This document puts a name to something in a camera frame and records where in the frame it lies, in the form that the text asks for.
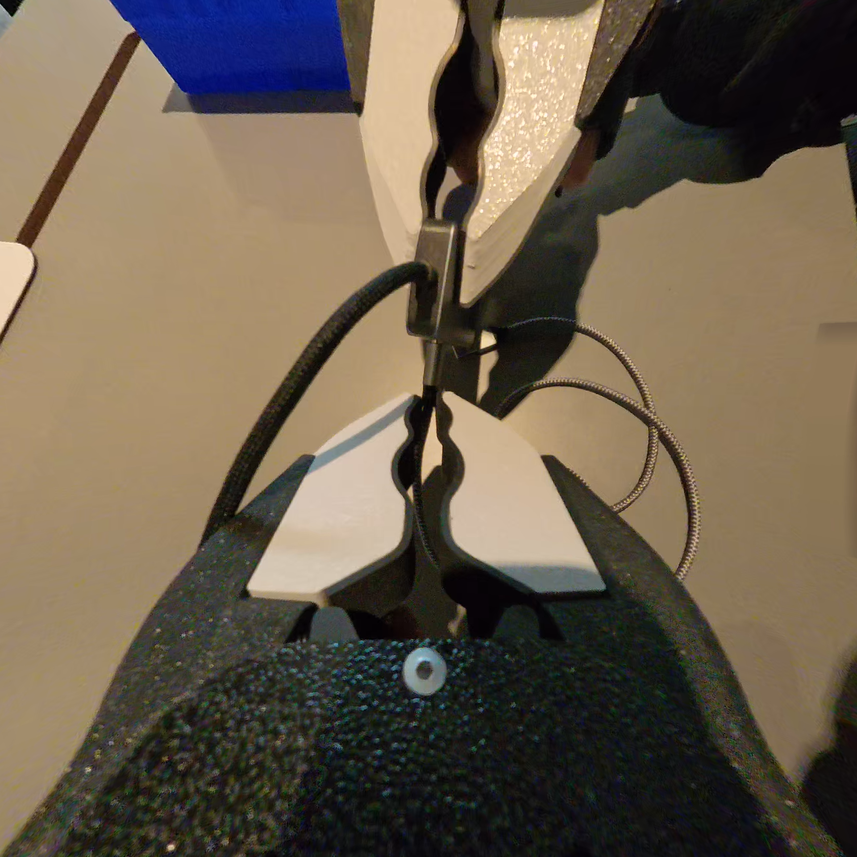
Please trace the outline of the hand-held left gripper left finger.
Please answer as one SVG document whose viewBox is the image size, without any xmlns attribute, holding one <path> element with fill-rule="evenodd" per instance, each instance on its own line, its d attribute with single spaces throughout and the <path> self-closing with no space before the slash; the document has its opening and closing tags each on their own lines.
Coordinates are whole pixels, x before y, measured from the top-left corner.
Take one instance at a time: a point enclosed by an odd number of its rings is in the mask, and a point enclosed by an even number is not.
<svg viewBox="0 0 857 857">
<path fill-rule="evenodd" d="M 415 582 L 414 410 L 401 394 L 316 451 L 250 576 L 252 599 L 336 608 L 363 637 L 396 636 Z"/>
</svg>

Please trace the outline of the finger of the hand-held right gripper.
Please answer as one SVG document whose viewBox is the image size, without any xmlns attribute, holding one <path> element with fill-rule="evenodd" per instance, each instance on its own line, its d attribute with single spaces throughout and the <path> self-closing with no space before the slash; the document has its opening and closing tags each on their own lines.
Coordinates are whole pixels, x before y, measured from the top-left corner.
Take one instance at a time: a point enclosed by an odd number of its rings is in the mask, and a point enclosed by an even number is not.
<svg viewBox="0 0 857 857">
<path fill-rule="evenodd" d="M 374 3 L 359 127 L 380 229 L 394 265 L 414 260 L 429 217 L 427 178 L 438 148 L 436 90 L 464 22 L 460 2 Z"/>
<path fill-rule="evenodd" d="M 477 46 L 497 94 L 477 150 L 478 181 L 464 220 L 460 301 L 474 305 L 525 241 L 566 172 L 575 117 L 604 12 L 601 1 L 470 2 Z"/>
</svg>

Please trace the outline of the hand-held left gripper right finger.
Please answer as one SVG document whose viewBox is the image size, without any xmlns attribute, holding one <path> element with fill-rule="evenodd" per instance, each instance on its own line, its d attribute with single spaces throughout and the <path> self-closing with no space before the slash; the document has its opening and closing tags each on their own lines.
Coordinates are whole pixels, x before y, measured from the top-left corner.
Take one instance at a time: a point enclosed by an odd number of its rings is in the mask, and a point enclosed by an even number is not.
<svg viewBox="0 0 857 857">
<path fill-rule="evenodd" d="M 438 533 L 443 586 L 470 633 L 488 637 L 509 607 L 604 597 L 607 585 L 529 441 L 445 391 L 436 405 L 444 488 Z"/>
</svg>

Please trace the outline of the black usb hub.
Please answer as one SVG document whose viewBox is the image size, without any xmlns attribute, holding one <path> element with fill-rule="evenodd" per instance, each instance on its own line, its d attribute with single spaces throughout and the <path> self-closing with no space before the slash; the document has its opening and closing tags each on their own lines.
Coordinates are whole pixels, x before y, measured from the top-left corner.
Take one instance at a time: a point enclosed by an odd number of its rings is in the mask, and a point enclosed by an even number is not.
<svg viewBox="0 0 857 857">
<path fill-rule="evenodd" d="M 415 261 L 428 275 L 411 286 L 406 329 L 413 337 L 470 351 L 477 348 L 477 322 L 461 297 L 464 247 L 464 233 L 454 221 L 423 221 Z"/>
</svg>

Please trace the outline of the person's right hand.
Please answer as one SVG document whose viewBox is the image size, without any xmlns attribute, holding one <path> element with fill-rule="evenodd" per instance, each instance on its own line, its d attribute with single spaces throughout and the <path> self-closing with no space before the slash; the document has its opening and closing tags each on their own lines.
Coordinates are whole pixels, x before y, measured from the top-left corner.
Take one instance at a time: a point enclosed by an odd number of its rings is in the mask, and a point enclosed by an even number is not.
<svg viewBox="0 0 857 857">
<path fill-rule="evenodd" d="M 556 196 L 562 196 L 586 182 L 597 160 L 600 140 L 599 129 L 587 129 L 581 134 L 566 173 L 556 188 Z"/>
</svg>

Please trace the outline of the blue plastic bin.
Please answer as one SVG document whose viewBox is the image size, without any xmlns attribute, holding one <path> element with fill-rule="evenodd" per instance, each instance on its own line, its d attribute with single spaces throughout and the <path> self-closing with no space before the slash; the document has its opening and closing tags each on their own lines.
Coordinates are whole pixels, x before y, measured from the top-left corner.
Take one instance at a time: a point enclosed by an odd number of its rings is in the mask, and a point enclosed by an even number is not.
<svg viewBox="0 0 857 857">
<path fill-rule="evenodd" d="M 334 1 L 113 1 L 188 94 L 349 89 Z"/>
</svg>

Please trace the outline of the person's right forearm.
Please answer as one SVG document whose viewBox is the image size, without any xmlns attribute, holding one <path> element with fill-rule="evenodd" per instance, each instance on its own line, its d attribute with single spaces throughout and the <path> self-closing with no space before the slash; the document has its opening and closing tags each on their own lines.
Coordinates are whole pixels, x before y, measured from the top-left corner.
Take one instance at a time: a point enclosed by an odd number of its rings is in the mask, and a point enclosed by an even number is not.
<svg viewBox="0 0 857 857">
<path fill-rule="evenodd" d="M 752 175 L 841 141 L 855 115 L 854 1 L 658 2 L 584 123 L 596 162 L 627 101 L 657 95 L 680 122 L 734 134 Z"/>
</svg>

